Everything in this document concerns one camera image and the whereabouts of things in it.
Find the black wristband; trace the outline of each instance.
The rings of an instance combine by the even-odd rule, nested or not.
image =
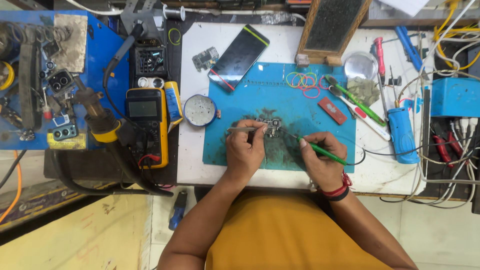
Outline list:
[[[325,196],[325,195],[324,195],[324,196],[325,196],[325,198],[327,198],[327,200],[329,200],[329,201],[338,202],[338,201],[342,200],[343,198],[345,198],[345,197],[348,195],[348,192],[349,192],[349,191],[350,191],[350,189],[349,189],[348,186],[347,186],[347,188],[345,189],[345,191],[344,191],[342,194],[338,195],[338,196],[335,196],[335,197],[328,197],[328,196]]]

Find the wooden frame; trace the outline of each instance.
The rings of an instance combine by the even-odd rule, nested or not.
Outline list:
[[[339,51],[328,51],[328,50],[315,50],[315,49],[305,49],[305,44],[307,43],[307,39],[310,34],[310,30],[312,29],[313,23],[315,21],[315,17],[317,15],[318,6],[322,0],[313,0],[312,5],[310,6],[310,10],[308,12],[307,21],[305,22],[305,26],[303,28],[303,32],[301,35],[299,47],[297,50],[297,54],[306,54],[312,64],[322,64],[322,63],[329,63],[331,65],[337,66],[340,62],[339,59],[341,58],[343,52],[347,48],[348,43],[350,42],[355,30],[357,30],[360,22],[363,19],[363,16],[368,11],[370,3],[372,0],[365,0],[364,4],[360,8],[360,11],[357,14],[357,17],[353,21],[345,40]]]

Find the red eraser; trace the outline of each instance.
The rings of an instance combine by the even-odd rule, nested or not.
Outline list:
[[[324,97],[317,104],[318,106],[322,107],[322,109],[324,109],[328,115],[330,115],[339,125],[343,124],[347,120],[347,117],[327,97]]]

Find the mustard yellow shirt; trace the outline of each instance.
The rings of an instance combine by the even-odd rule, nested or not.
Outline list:
[[[391,269],[302,195],[248,192],[225,217],[205,269]]]

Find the phone screen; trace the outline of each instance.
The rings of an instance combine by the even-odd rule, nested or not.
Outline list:
[[[232,92],[270,41],[246,25],[208,72],[208,77]]]

